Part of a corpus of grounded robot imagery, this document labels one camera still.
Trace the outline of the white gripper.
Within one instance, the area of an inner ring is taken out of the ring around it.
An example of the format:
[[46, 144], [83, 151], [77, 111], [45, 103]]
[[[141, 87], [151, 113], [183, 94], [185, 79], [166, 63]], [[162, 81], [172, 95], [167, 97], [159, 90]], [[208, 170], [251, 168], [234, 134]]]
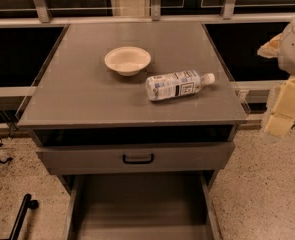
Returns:
[[291, 74], [288, 80], [270, 90], [263, 116], [263, 133], [282, 138], [295, 123], [295, 17], [282, 34], [262, 45], [257, 54], [268, 59], [278, 57], [279, 68]]

